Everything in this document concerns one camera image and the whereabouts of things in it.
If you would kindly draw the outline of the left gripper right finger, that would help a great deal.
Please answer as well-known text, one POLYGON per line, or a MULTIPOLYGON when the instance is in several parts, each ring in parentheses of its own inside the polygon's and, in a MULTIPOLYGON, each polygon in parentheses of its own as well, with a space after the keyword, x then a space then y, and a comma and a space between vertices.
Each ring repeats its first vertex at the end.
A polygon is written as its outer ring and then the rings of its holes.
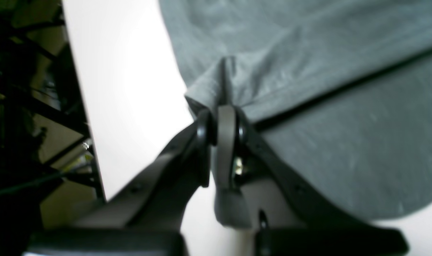
POLYGON ((285 164, 235 108, 234 171, 254 230, 254 256, 404 256, 409 246, 395 228, 371 225, 321 195, 285 164))

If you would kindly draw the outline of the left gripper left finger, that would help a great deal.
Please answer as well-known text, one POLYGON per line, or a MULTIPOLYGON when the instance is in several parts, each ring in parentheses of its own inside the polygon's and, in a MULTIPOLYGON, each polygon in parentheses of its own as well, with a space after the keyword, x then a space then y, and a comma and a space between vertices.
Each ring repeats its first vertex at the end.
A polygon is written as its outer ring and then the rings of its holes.
POLYGON ((172 138, 107 204, 71 227, 36 235, 26 256, 187 256, 180 233, 188 201, 209 186, 212 115, 172 138))

